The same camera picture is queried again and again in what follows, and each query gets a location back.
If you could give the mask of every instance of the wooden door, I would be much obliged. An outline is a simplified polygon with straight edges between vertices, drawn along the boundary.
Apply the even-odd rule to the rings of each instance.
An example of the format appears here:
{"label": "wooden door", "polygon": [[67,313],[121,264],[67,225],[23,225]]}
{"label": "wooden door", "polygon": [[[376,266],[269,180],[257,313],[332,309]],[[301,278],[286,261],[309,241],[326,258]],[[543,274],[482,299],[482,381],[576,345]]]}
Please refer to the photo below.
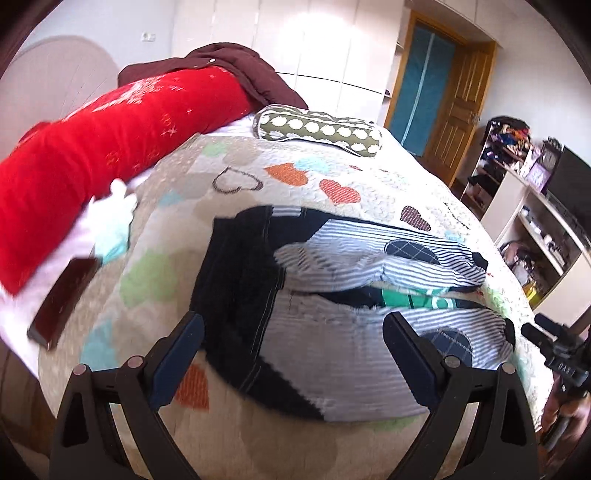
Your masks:
{"label": "wooden door", "polygon": [[423,155],[424,165],[451,187],[480,121],[496,43],[458,46],[446,93]]}

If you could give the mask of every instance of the black television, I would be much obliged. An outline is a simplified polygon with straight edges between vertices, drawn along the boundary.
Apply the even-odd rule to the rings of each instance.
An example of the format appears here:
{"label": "black television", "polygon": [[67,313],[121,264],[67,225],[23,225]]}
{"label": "black television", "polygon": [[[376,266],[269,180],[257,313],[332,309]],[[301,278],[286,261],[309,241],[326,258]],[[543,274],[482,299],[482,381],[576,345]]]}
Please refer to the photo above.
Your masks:
{"label": "black television", "polygon": [[565,147],[544,190],[548,199],[555,204],[558,200],[590,237],[591,167]]}

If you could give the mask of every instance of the bedspread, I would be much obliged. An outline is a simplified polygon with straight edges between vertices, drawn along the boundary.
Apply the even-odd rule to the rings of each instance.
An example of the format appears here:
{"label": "bedspread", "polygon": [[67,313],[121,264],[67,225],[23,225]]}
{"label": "bedspread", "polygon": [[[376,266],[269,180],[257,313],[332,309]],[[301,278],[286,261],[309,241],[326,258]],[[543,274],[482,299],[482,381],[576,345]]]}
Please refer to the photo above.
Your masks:
{"label": "bedspread", "polygon": [[[374,159],[306,142],[273,144],[238,137],[196,137],[163,159],[140,187],[128,254],[92,281],[39,372],[57,413],[72,368],[118,367],[145,355],[186,312],[216,216],[263,205],[306,206],[342,216],[428,231],[465,244],[489,262],[472,294],[511,319],[517,342],[512,361],[538,421],[552,383],[543,357],[518,332],[533,313],[478,220],[437,178],[382,129]],[[469,434],[469,406],[442,474],[453,470]],[[115,419],[137,473],[147,475],[122,421]],[[161,417],[181,451],[204,478],[386,478],[426,419],[318,423],[284,417],[240,396],[198,353]]]}

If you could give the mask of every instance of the tv stand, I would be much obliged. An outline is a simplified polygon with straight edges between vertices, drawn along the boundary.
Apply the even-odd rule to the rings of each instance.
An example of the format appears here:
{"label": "tv stand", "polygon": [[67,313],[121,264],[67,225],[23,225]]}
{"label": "tv stand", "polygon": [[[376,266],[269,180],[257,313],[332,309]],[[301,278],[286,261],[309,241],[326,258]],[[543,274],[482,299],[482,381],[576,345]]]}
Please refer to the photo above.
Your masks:
{"label": "tv stand", "polygon": [[[530,211],[528,216],[523,215],[523,207]],[[547,288],[541,298],[530,302],[530,306],[534,313],[543,313],[571,326],[591,306],[591,245],[578,224],[571,225],[570,215],[559,210],[563,210],[560,205],[554,205],[518,173],[506,168],[506,175],[481,223],[497,248],[519,240],[539,255],[537,264]],[[542,235],[536,232],[532,219],[543,235],[549,233],[555,243],[562,244],[565,264],[553,255]],[[588,323],[577,322],[577,330],[583,331]]]}

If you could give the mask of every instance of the green patterned pillow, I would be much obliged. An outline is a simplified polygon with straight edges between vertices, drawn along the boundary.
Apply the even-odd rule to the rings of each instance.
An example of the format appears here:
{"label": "green patterned pillow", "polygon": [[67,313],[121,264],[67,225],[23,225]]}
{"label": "green patterned pillow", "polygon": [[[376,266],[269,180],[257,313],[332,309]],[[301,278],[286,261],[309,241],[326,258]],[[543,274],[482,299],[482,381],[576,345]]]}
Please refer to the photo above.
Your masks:
{"label": "green patterned pillow", "polygon": [[272,142],[308,140],[341,147],[353,155],[375,157],[382,148],[379,129],[364,120],[337,118],[294,106],[269,105],[255,115],[255,136]]}

